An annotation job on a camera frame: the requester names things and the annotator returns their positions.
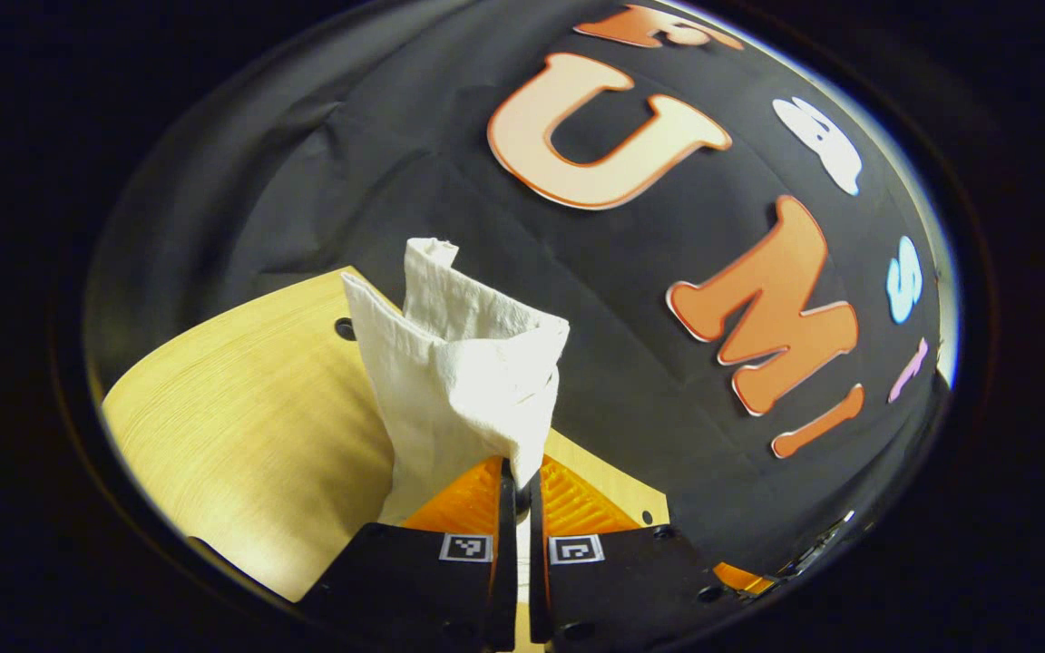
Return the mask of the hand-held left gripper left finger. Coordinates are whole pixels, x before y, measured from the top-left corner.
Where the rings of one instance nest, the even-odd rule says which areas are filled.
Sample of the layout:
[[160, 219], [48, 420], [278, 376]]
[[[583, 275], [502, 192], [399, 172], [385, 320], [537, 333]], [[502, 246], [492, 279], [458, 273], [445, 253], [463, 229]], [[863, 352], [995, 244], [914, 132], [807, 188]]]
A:
[[301, 612], [359, 650], [514, 649], [517, 493], [489, 456], [404, 523], [362, 524]]

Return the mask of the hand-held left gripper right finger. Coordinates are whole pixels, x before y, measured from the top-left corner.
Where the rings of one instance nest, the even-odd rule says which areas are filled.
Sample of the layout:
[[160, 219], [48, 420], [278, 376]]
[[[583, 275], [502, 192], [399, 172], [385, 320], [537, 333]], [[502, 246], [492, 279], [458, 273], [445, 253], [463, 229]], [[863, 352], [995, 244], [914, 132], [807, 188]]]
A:
[[665, 650], [749, 599], [681, 528], [638, 524], [551, 456], [528, 492], [528, 637], [539, 648]]

